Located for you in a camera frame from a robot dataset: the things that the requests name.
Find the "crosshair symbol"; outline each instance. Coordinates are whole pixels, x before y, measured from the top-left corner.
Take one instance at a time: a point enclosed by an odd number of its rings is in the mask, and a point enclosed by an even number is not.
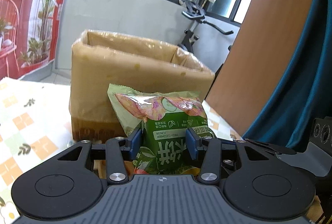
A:
[[[165,181],[167,180],[167,178],[166,178],[166,177],[160,177],[158,180],[159,180],[160,182],[165,182]]]

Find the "wooden object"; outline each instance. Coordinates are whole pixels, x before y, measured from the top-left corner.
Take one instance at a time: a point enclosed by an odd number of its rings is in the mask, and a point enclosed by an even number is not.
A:
[[[264,107],[298,43],[312,0],[252,0],[207,102],[240,135]]]

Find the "potted plant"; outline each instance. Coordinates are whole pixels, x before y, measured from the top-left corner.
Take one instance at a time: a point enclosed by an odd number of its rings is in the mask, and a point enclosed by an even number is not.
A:
[[[9,22],[6,22],[5,19],[0,17],[0,49],[2,42],[4,41],[5,34],[11,29],[14,29],[14,27]]]
[[[28,51],[21,55],[21,59],[24,61],[21,68],[25,73],[45,65],[49,56],[52,34],[51,16],[57,3],[55,0],[41,0],[41,2],[42,9],[38,12],[38,37],[29,40]]]

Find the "red chair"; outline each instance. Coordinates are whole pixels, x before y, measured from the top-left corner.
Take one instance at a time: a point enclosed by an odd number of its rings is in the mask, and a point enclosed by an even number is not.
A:
[[[0,49],[0,59],[4,58],[7,66],[7,76],[9,77],[9,65],[7,56],[11,53],[14,54],[17,71],[19,72],[19,65],[17,63],[16,56],[16,33],[17,26],[19,22],[19,10],[12,0],[0,0],[0,17],[5,19],[6,22],[9,22],[14,28],[9,30],[4,35],[4,41],[9,39],[12,41],[12,44],[7,47],[3,47]]]

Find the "yellow object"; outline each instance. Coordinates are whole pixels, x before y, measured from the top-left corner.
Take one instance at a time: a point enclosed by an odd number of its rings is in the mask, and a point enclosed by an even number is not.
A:
[[[193,54],[163,41],[86,30],[72,46],[69,110],[75,140],[124,136],[107,96],[109,84],[153,93],[200,91],[214,73]]]

